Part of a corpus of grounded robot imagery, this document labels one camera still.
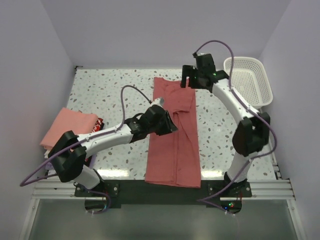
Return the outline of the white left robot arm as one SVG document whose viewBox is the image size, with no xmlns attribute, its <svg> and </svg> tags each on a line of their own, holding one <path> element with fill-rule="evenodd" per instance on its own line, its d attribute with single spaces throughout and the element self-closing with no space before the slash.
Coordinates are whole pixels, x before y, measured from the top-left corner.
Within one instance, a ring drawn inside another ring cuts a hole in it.
<svg viewBox="0 0 320 240">
<path fill-rule="evenodd" d="M 106 185 L 97 170 L 85 165 L 87 158 L 118 145 L 143 140 L 152 133 L 163 136 L 177 129 L 169 112 L 155 104 L 114 128 L 79 135 L 67 131 L 48 156 L 62 183 L 75 182 L 92 196 L 99 196 Z"/>
</svg>

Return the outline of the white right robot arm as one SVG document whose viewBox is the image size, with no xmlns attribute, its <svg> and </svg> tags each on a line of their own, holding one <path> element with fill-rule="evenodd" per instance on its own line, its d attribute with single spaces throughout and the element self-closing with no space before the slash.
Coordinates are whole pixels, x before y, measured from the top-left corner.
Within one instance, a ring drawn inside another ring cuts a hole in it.
<svg viewBox="0 0 320 240">
<path fill-rule="evenodd" d="M 180 86 L 208 90 L 229 111 L 236 123 L 232 137 L 235 150 L 230 168 L 224 174 L 223 192 L 235 196 L 247 181 L 252 161 L 269 142 L 270 121 L 267 113 L 251 108 L 231 82 L 231 73 L 217 70 L 211 54 L 193 53 L 195 65 L 183 65 Z"/>
</svg>

